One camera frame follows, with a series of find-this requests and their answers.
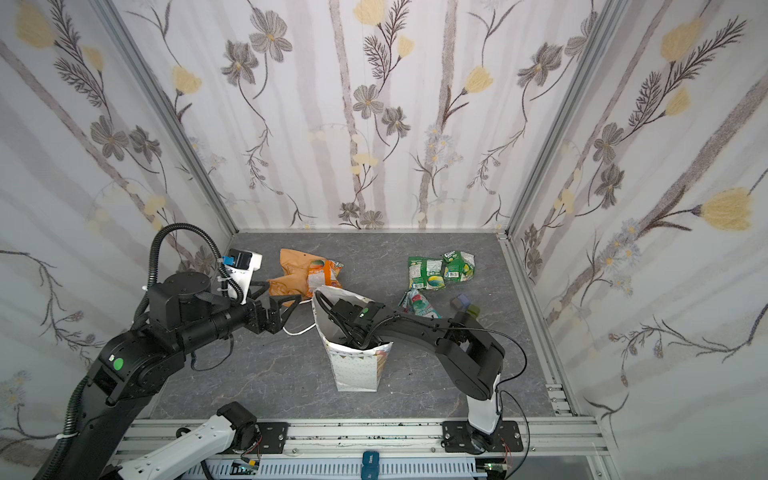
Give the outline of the teal snack packet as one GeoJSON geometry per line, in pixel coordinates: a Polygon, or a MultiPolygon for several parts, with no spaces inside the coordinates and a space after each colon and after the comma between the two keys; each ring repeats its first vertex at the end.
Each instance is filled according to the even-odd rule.
{"type": "Polygon", "coordinates": [[[426,318],[441,318],[441,315],[418,289],[407,291],[400,303],[401,309],[409,314],[426,318]]]}

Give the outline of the cartoon animal paper bag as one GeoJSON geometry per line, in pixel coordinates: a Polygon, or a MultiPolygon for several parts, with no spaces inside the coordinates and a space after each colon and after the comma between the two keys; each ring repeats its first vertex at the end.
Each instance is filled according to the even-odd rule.
{"type": "Polygon", "coordinates": [[[383,343],[363,350],[345,346],[341,330],[328,318],[315,298],[302,300],[299,305],[299,309],[312,313],[312,325],[301,330],[284,326],[282,331],[291,337],[317,333],[329,358],[339,392],[376,392],[393,344],[383,343]]]}

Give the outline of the green yellow snack packet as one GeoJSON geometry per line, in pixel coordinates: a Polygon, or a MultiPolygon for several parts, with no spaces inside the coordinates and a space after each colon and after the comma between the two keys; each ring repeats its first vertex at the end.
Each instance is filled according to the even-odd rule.
{"type": "Polygon", "coordinates": [[[443,255],[442,276],[446,283],[466,282],[474,278],[475,257],[473,254],[453,250],[443,255]]]}

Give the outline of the brown snack packet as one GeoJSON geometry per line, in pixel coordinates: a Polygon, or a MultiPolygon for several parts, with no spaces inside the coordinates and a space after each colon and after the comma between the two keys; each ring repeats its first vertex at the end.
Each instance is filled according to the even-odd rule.
{"type": "Polygon", "coordinates": [[[280,266],[283,275],[269,280],[271,296],[300,295],[303,300],[309,298],[309,270],[319,257],[292,249],[280,251],[280,266]]]}

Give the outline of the orange snack packet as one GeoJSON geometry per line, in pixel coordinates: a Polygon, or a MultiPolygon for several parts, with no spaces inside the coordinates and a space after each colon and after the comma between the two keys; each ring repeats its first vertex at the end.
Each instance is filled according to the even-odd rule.
{"type": "Polygon", "coordinates": [[[325,258],[312,260],[307,269],[307,296],[312,297],[321,286],[341,288],[338,276],[342,270],[340,262],[325,258]]]}

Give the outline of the blue clip on rail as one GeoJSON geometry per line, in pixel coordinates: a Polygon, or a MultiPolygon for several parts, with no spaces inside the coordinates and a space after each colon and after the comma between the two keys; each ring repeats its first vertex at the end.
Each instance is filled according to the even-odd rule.
{"type": "Polygon", "coordinates": [[[362,456],[360,478],[362,480],[378,480],[380,474],[380,454],[376,451],[366,451],[362,456]]]}

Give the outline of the green block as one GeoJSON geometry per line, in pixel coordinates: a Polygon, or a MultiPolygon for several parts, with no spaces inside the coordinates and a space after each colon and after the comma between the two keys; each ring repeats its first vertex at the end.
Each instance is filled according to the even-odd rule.
{"type": "Polygon", "coordinates": [[[475,304],[470,304],[469,306],[466,307],[465,311],[472,318],[478,319],[480,316],[481,309],[479,306],[475,304]]]}

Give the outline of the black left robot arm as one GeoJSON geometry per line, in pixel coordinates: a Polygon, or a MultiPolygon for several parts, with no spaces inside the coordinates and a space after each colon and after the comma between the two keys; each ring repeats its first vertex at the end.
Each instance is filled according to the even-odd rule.
{"type": "Polygon", "coordinates": [[[146,291],[131,328],[108,341],[70,396],[63,431],[37,473],[39,479],[96,479],[104,471],[129,426],[167,380],[200,348],[245,328],[255,334],[277,333],[301,298],[259,300],[268,283],[239,285],[213,239],[189,223],[163,227],[149,252],[146,291]],[[186,230],[212,250],[218,269],[217,290],[200,272],[181,272],[159,281],[164,239],[186,230]]]}

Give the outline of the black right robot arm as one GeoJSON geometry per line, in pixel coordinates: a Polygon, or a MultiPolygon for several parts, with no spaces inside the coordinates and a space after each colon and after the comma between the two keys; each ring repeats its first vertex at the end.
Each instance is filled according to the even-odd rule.
{"type": "Polygon", "coordinates": [[[522,450],[515,428],[505,425],[502,387],[506,334],[488,330],[465,309],[450,318],[418,316],[351,292],[322,287],[311,300],[315,325],[340,391],[369,392],[380,382],[395,344],[431,354],[451,384],[466,398],[463,421],[442,424],[442,445],[450,453],[522,450]]]}

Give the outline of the aluminium rail base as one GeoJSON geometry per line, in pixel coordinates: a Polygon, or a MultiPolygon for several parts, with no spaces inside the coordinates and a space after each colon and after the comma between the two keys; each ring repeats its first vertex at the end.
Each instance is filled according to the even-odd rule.
{"type": "MultiPolygon", "coordinates": [[[[405,419],[293,419],[283,432],[264,433],[260,449],[263,460],[310,460],[361,458],[365,451],[377,451],[382,459],[461,457],[445,445],[454,435],[443,429],[440,418],[405,419]]],[[[136,420],[121,440],[111,461],[122,463],[145,456],[175,439],[179,428],[193,430],[202,419],[136,420]]],[[[594,479],[618,479],[620,474],[597,421],[592,417],[509,418],[499,427],[506,432],[505,446],[497,453],[502,459],[527,462],[550,460],[586,461],[594,479]]]]}

